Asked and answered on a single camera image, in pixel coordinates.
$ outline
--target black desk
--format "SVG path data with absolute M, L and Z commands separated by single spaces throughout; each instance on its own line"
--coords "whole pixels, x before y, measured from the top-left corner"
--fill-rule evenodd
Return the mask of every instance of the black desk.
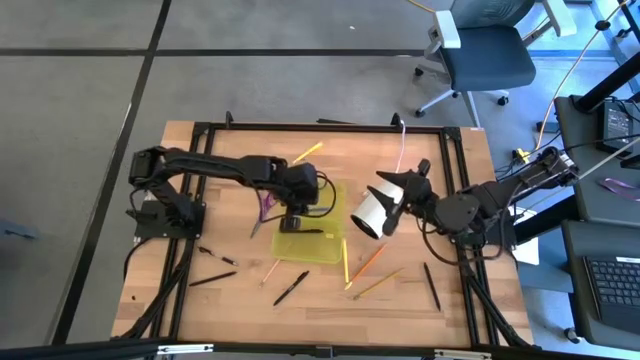
M 556 114 L 565 146 L 596 140 L 596 114 L 577 111 L 571 99 L 559 97 L 555 101 Z M 606 158 L 609 154 L 593 145 L 568 151 L 581 171 Z M 575 195 L 518 224 L 518 242 L 524 242 L 560 225 L 563 219 L 640 227 L 640 203 L 617 196 L 597 184 L 604 178 L 615 178 L 631 185 L 640 184 L 640 171 L 623 169 L 620 160 L 612 159 L 574 186 Z
M 640 351 L 640 335 L 607 326 L 598 320 L 583 256 L 640 257 L 640 230 L 622 226 L 564 221 L 562 234 L 574 293 L 569 294 L 576 334 L 588 342 Z

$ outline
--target orange pencil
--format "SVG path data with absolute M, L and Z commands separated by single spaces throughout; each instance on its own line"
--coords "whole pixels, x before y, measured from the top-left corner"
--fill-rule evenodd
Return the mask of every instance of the orange pencil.
M 385 247 L 387 247 L 387 245 L 389 245 L 389 243 L 386 243 L 382 246 L 380 246 L 380 248 L 378 249 L 378 251 L 376 251 L 375 254 L 373 254 L 373 256 L 371 257 L 371 259 L 369 259 L 369 261 L 367 261 L 366 264 L 364 264 L 363 267 L 360 268 L 360 270 L 358 270 L 358 272 L 351 278 L 351 281 L 349 281 L 349 283 L 347 284 L 347 286 L 344 287 L 345 290 L 349 289 L 351 287 L 351 285 L 353 285 L 353 282 L 358 278 L 358 276 L 360 276 L 360 274 L 362 274 L 369 265 L 371 265 L 371 263 L 373 262 L 373 260 L 375 260 L 378 255 L 380 255 L 380 253 L 382 252 L 382 250 L 384 250 Z

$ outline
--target gray chair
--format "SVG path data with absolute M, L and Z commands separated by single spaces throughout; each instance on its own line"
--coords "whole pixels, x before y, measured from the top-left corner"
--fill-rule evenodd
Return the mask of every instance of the gray chair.
M 498 104 L 509 102 L 505 89 L 531 84 L 536 68 L 527 51 L 533 41 L 552 27 L 558 36 L 576 33 L 576 25 L 562 0 L 544 0 L 549 20 L 521 39 L 514 27 L 533 7 L 535 0 L 459 0 L 450 11 L 436 11 L 429 30 L 431 44 L 425 50 L 427 64 L 419 64 L 415 75 L 435 72 L 450 83 L 450 89 L 418 108 L 425 110 L 452 95 L 462 94 L 474 125 L 480 127 L 472 91 L 498 96 Z

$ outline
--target floor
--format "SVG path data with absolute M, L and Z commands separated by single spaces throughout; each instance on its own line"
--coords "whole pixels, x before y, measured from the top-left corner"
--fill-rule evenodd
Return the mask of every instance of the floor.
M 237 121 L 329 118 L 387 124 L 399 112 L 409 125 L 472 124 L 460 99 L 443 101 L 422 119 L 411 116 L 417 105 L 444 89 L 428 74 L 420 80 L 413 78 L 419 58 L 163 56 L 153 60 L 146 86 L 142 86 L 138 74 L 149 59 L 145 63 L 143 56 L 92 53 L 94 49 L 146 49 L 162 2 L 0 3 L 0 83 L 4 85 L 0 86 L 0 165 L 6 169 L 0 177 L 0 219 L 32 226 L 40 233 L 34 241 L 6 237 L 0 242 L 1 348 L 48 341 L 123 120 L 133 117 L 129 111 L 135 113 L 133 130 L 70 342 L 109 336 L 122 286 L 122 263 L 132 246 L 133 222 L 124 214 L 130 191 L 128 159 L 132 151 L 156 145 L 167 120 L 222 121 L 229 110 Z M 446 8 L 450 1 L 424 3 Z M 571 54 L 593 34 L 591 9 L 572 6 L 571 11 L 579 29 L 575 38 L 557 40 L 548 34 L 533 45 L 537 68 L 533 84 L 513 90 L 505 107 L 497 106 L 488 95 L 476 96 L 496 168 L 508 162 L 511 149 L 533 148 L 535 123 L 544 116 L 572 65 L 575 55 Z M 535 27 L 541 14 L 538 4 L 518 25 L 520 31 Z M 158 47 L 421 49 L 427 43 L 425 30 L 430 24 L 427 13 L 400 0 L 174 0 Z M 12 53 L 4 48 L 86 51 L 68 52 L 68 56 L 16 56 L 28 52 Z M 540 56 L 548 55 L 542 50 L 557 49 L 573 53 Z M 607 53 L 610 47 L 599 35 L 590 49 Z M 608 56 L 585 58 L 561 95 L 588 91 L 617 66 Z M 140 93 L 134 91 L 136 84 L 137 90 L 144 90 L 137 112 L 135 100 Z M 627 88 L 619 93 L 629 94 Z M 132 99 L 134 106 L 129 108 Z M 536 194 L 522 205 L 543 196 Z M 572 325 L 566 294 L 524 291 L 534 338 L 543 348 L 638 358 L 622 350 L 570 344 L 558 335 L 559 329 Z M 551 318 L 558 309 L 563 315 Z

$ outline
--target table leg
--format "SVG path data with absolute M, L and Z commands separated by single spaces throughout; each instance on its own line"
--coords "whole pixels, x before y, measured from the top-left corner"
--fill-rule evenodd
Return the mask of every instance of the table leg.
M 571 195 L 536 216 L 516 224 L 514 227 L 516 244 L 523 244 L 531 238 L 557 228 L 563 220 L 580 220 L 575 195 Z

